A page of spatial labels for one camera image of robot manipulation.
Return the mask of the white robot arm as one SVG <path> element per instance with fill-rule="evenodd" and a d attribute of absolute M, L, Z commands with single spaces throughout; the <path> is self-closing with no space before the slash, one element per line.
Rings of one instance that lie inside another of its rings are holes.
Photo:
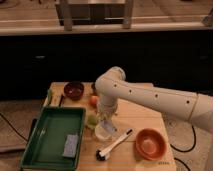
<path fill-rule="evenodd" d="M 112 67 L 97 78 L 97 111 L 103 120 L 110 120 L 117 110 L 118 99 L 124 99 L 187 121 L 213 135 L 212 96 L 143 86 L 125 79 L 125 72 L 120 67 Z"/>

